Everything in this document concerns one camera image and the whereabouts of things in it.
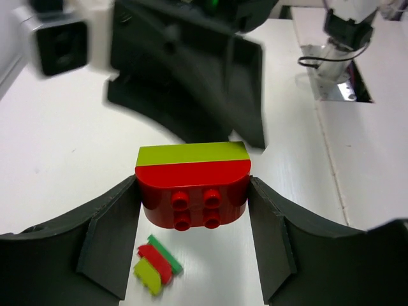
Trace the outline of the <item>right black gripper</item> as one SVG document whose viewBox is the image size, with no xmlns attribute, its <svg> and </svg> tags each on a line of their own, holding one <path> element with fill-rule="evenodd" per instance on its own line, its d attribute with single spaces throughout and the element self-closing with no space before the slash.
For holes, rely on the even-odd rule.
<svg viewBox="0 0 408 306">
<path fill-rule="evenodd" d="M 236 133 L 266 147 L 263 49 L 245 34 L 274 1 L 115 1 L 106 98 L 157 122 L 186 143 Z"/>
</svg>

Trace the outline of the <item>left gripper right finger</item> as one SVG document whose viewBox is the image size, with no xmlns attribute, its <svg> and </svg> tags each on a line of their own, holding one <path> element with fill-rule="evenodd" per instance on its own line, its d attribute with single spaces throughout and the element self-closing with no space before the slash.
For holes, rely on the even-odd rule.
<svg viewBox="0 0 408 306">
<path fill-rule="evenodd" d="M 266 305 L 406 305 L 407 221 L 362 231 L 253 177 L 249 214 Z"/>
</svg>

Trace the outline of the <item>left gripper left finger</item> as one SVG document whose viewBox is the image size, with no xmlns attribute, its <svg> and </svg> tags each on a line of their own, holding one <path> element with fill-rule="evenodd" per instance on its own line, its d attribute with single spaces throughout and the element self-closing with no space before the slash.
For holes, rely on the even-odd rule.
<svg viewBox="0 0 408 306">
<path fill-rule="evenodd" d="M 1 304 L 118 305 L 137 226 L 132 176 L 59 217 L 1 235 Z"/>
</svg>

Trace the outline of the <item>red green lego pile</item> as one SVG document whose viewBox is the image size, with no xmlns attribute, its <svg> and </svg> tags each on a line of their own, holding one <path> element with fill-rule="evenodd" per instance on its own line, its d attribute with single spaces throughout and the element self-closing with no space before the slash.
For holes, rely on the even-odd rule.
<svg viewBox="0 0 408 306">
<path fill-rule="evenodd" d="M 137 255 L 139 260 L 133 267 L 133 275 L 152 296 L 160 295 L 184 271 L 180 261 L 154 235 L 149 235 L 147 243 L 137 248 Z"/>
</svg>

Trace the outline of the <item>lime green lego brick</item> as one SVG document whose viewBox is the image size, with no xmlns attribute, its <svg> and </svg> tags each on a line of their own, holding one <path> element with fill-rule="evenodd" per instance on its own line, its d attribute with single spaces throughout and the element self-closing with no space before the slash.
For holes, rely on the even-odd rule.
<svg viewBox="0 0 408 306">
<path fill-rule="evenodd" d="M 140 147 L 136 166 L 249 159 L 243 142 L 183 143 Z"/>
</svg>

